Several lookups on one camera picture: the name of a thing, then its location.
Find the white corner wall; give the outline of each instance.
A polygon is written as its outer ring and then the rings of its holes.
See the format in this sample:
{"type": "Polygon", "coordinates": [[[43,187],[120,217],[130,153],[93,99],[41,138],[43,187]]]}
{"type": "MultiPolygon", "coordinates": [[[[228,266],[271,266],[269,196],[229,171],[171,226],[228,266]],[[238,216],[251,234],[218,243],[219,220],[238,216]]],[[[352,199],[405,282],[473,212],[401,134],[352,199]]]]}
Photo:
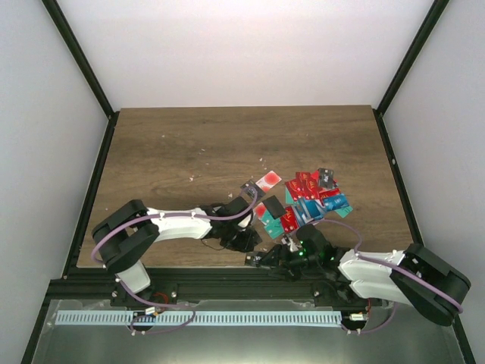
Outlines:
{"type": "Polygon", "coordinates": [[[41,1],[0,4],[0,362],[59,278],[106,117],[41,1]]]}
{"type": "Polygon", "coordinates": [[[59,0],[113,107],[377,107],[432,0],[59,0]]]}
{"type": "Polygon", "coordinates": [[[449,2],[385,115],[424,242],[465,273],[461,315],[485,362],[485,2],[449,2]]]}

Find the red package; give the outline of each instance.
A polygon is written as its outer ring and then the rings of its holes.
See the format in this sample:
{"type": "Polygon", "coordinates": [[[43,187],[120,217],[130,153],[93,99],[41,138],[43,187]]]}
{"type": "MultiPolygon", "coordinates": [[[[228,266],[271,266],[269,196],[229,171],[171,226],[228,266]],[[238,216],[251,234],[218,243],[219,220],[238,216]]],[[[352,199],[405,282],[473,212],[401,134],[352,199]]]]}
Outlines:
{"type": "Polygon", "coordinates": [[[297,201],[298,198],[303,197],[302,183],[298,179],[289,180],[285,182],[285,186],[288,189],[289,194],[293,198],[293,201],[297,201]]]}
{"type": "Polygon", "coordinates": [[[304,181],[311,178],[310,172],[296,172],[296,179],[300,181],[304,181]]]}
{"type": "Polygon", "coordinates": [[[321,199],[327,199],[329,197],[340,194],[340,189],[338,188],[334,188],[333,190],[325,190],[323,187],[319,187],[319,188],[320,188],[320,191],[318,192],[321,199]]]}
{"type": "Polygon", "coordinates": [[[259,204],[257,204],[257,206],[254,208],[254,212],[256,216],[258,216],[258,218],[261,220],[264,213],[266,212],[266,206],[263,205],[263,202],[260,202],[259,204]]]}
{"type": "Polygon", "coordinates": [[[296,216],[292,206],[286,207],[285,210],[286,214],[280,217],[281,226],[283,226],[285,233],[290,233],[298,229],[298,223],[296,222],[296,216]]]}
{"type": "Polygon", "coordinates": [[[302,181],[303,191],[305,193],[306,199],[318,199],[319,192],[318,192],[318,183],[313,178],[307,178],[306,180],[302,181]]]}

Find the wooden table surface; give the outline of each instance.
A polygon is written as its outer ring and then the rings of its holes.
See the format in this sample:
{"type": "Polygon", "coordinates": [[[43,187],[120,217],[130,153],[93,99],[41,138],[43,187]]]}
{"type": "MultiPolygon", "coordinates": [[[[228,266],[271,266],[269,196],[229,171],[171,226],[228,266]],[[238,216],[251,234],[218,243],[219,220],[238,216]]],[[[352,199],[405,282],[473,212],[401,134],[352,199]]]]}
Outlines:
{"type": "MultiPolygon", "coordinates": [[[[285,180],[296,171],[332,168],[340,189],[354,208],[341,219],[361,231],[363,250],[404,249],[411,243],[402,205],[379,131],[369,106],[258,108],[123,109],[78,266],[95,266],[91,230],[131,199],[165,210],[192,209],[229,202],[248,179],[277,172],[283,181],[271,189],[284,202],[285,180]]],[[[338,246],[354,246],[344,227],[319,224],[338,246]]],[[[274,243],[262,229],[257,249],[274,243]]],[[[207,241],[215,248],[217,241],[207,241]]],[[[215,251],[200,240],[155,243],[144,255],[148,266],[241,266],[245,254],[215,251]]]]}

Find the purple cable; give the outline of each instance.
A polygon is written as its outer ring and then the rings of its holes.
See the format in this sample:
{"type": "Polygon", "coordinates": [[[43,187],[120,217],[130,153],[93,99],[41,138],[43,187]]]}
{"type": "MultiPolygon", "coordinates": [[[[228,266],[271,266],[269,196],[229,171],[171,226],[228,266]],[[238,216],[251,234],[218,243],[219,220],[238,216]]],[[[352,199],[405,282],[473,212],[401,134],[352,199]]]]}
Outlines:
{"type": "MultiPolygon", "coordinates": [[[[133,291],[130,288],[128,288],[128,286],[123,281],[120,281],[120,284],[121,284],[121,286],[125,289],[125,291],[131,297],[133,297],[138,302],[143,303],[143,304],[145,304],[147,306],[161,307],[161,308],[165,308],[165,309],[186,309],[187,308],[186,305],[171,305],[170,303],[156,303],[156,302],[151,302],[151,301],[148,301],[148,300],[144,300],[142,297],[138,297],[136,294],[134,294],[133,291]]],[[[134,332],[135,329],[133,328],[133,324],[135,324],[135,322],[136,322],[137,319],[140,319],[141,317],[147,317],[147,316],[148,315],[142,315],[142,316],[139,316],[139,318],[134,318],[132,320],[132,322],[130,323],[130,329],[131,329],[131,331],[134,332]]],[[[168,332],[176,331],[176,330],[178,330],[180,328],[186,327],[190,322],[194,321],[194,318],[195,317],[196,317],[196,311],[195,310],[192,310],[192,317],[190,317],[183,324],[180,324],[178,326],[175,326],[174,328],[168,328],[166,330],[146,331],[145,333],[148,334],[148,335],[152,335],[152,334],[163,334],[163,333],[168,333],[168,332]]]]}
{"type": "MultiPolygon", "coordinates": [[[[132,322],[130,323],[130,331],[131,332],[136,332],[135,328],[133,327],[135,325],[135,323],[143,318],[148,318],[148,317],[153,317],[153,316],[150,316],[150,315],[141,315],[141,316],[138,316],[138,317],[135,317],[132,322]]],[[[173,332],[173,331],[176,331],[180,328],[184,328],[186,327],[190,322],[194,321],[194,318],[196,317],[196,312],[193,311],[193,314],[192,314],[192,317],[189,318],[187,321],[185,321],[183,324],[180,324],[178,326],[175,326],[174,328],[167,328],[165,330],[157,330],[157,331],[152,331],[152,330],[149,330],[149,331],[144,331],[145,335],[154,335],[154,334],[167,334],[169,332],[173,332]]]]}
{"type": "Polygon", "coordinates": [[[365,260],[366,262],[371,262],[371,263],[374,263],[374,264],[384,265],[387,268],[391,268],[392,270],[397,271],[398,273],[401,273],[402,275],[405,275],[406,277],[412,279],[416,283],[419,283],[421,286],[423,286],[423,287],[427,288],[428,290],[430,290],[431,292],[435,293],[437,296],[440,296],[445,301],[448,301],[449,303],[451,303],[454,307],[456,307],[456,309],[458,310],[459,313],[463,312],[463,306],[460,305],[460,303],[458,303],[456,300],[454,300],[452,297],[450,297],[446,293],[442,292],[441,290],[438,290],[437,288],[433,287],[431,284],[427,283],[426,281],[423,281],[422,279],[420,279],[418,276],[414,275],[410,271],[406,271],[405,269],[403,269],[403,268],[401,268],[401,267],[399,267],[399,266],[397,266],[393,263],[386,262],[385,260],[374,259],[374,258],[369,258],[367,256],[363,256],[361,254],[361,252],[358,251],[358,248],[362,245],[362,235],[360,235],[360,233],[356,229],[354,229],[353,227],[351,227],[351,226],[349,226],[349,225],[347,225],[343,222],[336,221],[336,220],[323,219],[321,221],[322,222],[331,222],[332,224],[342,225],[343,227],[348,228],[349,230],[353,231],[355,233],[355,235],[357,235],[357,237],[358,237],[358,242],[357,242],[357,245],[355,245],[354,253],[359,259],[365,260]]]}
{"type": "Polygon", "coordinates": [[[351,331],[350,329],[346,328],[343,324],[340,324],[340,326],[342,327],[342,330],[350,332],[351,334],[352,333],[358,334],[358,335],[360,335],[360,334],[372,334],[373,332],[379,331],[381,328],[385,328],[393,320],[394,315],[396,314],[396,311],[397,311],[397,306],[398,306],[397,302],[394,302],[394,307],[393,307],[393,311],[391,312],[391,315],[387,318],[386,321],[384,321],[382,324],[380,324],[376,328],[361,331],[360,333],[358,333],[358,331],[351,331]]]}
{"type": "MultiPolygon", "coordinates": [[[[168,212],[163,215],[164,218],[202,218],[206,220],[217,220],[217,221],[229,221],[229,220],[234,220],[236,218],[240,218],[241,216],[244,216],[248,212],[252,210],[252,208],[255,206],[256,202],[258,201],[258,193],[253,187],[247,187],[244,190],[252,190],[255,197],[247,207],[247,209],[241,211],[238,214],[232,215],[232,216],[208,216],[208,215],[200,215],[200,214],[192,214],[190,212],[168,212]]],[[[138,224],[140,222],[146,221],[146,220],[152,220],[153,218],[160,218],[161,214],[153,214],[153,215],[147,215],[147,216],[142,216],[141,218],[134,218],[133,220],[129,220],[128,222],[125,222],[124,224],[121,224],[120,226],[116,227],[112,231],[110,231],[105,237],[101,239],[99,243],[96,244],[94,249],[91,252],[91,259],[97,263],[103,264],[103,261],[101,259],[96,258],[96,254],[98,251],[106,244],[108,240],[110,240],[114,235],[118,234],[120,231],[123,231],[126,228],[129,228],[130,226],[133,226],[135,224],[138,224]]]]}

